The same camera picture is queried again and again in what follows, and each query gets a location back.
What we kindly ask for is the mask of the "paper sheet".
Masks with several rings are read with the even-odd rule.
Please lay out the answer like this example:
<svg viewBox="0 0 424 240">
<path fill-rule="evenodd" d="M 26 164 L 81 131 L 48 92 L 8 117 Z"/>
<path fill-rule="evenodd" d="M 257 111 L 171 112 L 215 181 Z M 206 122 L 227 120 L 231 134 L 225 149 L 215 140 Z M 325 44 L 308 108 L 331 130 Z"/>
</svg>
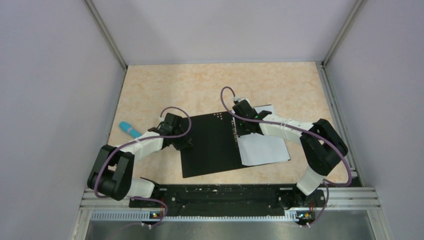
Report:
<svg viewBox="0 0 424 240">
<path fill-rule="evenodd" d="M 251 133 L 237 137 L 241 164 L 247 167 L 290 161 L 282 138 Z"/>
</svg>

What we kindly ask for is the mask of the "grey black folder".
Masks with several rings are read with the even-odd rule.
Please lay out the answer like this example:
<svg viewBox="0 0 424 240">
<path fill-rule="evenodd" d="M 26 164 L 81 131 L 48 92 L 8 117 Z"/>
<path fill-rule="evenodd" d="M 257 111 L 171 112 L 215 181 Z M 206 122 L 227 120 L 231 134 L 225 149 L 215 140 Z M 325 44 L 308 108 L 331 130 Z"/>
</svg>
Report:
<svg viewBox="0 0 424 240">
<path fill-rule="evenodd" d="M 242 165 L 233 137 L 232 119 L 226 111 L 191 117 L 188 136 L 193 146 L 180 151 L 183 178 L 253 167 Z"/>
</svg>

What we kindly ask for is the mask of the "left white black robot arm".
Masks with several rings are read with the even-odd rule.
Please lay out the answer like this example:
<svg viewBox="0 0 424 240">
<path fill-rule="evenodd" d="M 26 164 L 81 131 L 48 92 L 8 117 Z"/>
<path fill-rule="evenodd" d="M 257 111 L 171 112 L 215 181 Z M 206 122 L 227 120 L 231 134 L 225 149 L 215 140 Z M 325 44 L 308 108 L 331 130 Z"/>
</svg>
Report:
<svg viewBox="0 0 424 240">
<path fill-rule="evenodd" d="M 149 207 L 160 202 L 158 184 L 152 180 L 134 177 L 134 165 L 152 153 L 169 146 L 181 151 L 192 147 L 188 136 L 192 119 L 187 116 L 188 126 L 183 126 L 184 118 L 167 113 L 158 126 L 148 129 L 140 137 L 119 146 L 103 145 L 96 157 L 87 179 L 87 187 L 98 198 L 111 198 L 116 201 L 139 197 Z"/>
</svg>

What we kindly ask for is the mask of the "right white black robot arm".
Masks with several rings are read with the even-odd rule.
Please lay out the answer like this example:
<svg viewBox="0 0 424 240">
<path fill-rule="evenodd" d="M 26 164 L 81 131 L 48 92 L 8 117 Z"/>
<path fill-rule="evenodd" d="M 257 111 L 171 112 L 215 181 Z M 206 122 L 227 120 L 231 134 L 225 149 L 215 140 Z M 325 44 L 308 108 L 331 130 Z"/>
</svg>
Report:
<svg viewBox="0 0 424 240">
<path fill-rule="evenodd" d="M 308 167 L 293 192 L 293 200 L 299 206 L 307 206 L 313 200 L 313 192 L 339 162 L 345 162 L 349 152 L 347 145 L 326 119 L 301 122 L 267 110 L 258 112 L 246 98 L 234 101 L 232 115 L 239 136 L 272 136 L 302 146 Z"/>
</svg>

